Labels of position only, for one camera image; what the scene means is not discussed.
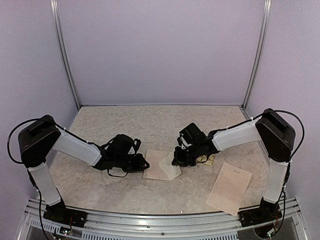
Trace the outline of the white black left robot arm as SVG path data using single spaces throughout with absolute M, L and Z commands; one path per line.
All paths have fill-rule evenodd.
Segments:
M 99 171 L 121 169 L 125 174 L 143 172 L 150 167 L 138 152 L 141 141 L 117 134 L 103 145 L 89 142 L 56 124 L 50 115 L 29 120 L 31 123 L 18 134 L 21 162 L 41 198 L 48 206 L 63 200 L 51 177 L 46 157 L 54 150 L 78 159 Z

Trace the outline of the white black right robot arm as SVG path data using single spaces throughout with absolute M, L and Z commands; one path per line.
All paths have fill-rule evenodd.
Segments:
M 281 117 L 284 110 L 267 108 L 263 113 L 233 126 L 205 134 L 195 123 L 179 132 L 174 149 L 173 166 L 193 167 L 199 157 L 215 155 L 233 147 L 260 142 L 269 159 L 269 174 L 263 203 L 275 205 L 282 195 L 290 164 L 298 148 L 296 131 Z

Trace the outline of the pink envelope with flap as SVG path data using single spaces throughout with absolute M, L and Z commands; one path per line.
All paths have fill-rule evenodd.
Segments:
M 173 151 L 146 150 L 145 160 L 150 167 L 143 171 L 143 178 L 151 180 L 171 181 L 181 175 L 181 168 L 172 165 Z

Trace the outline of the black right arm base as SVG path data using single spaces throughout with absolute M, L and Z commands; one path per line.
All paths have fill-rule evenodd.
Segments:
M 270 222 L 283 217 L 279 203 L 270 203 L 263 198 L 257 208 L 241 210 L 239 213 L 241 226 L 249 227 Z

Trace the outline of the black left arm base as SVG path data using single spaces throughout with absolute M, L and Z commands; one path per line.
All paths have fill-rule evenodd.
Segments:
M 88 213 L 66 207 L 63 200 L 54 205 L 46 205 L 43 217 L 55 223 L 70 227 L 84 228 Z

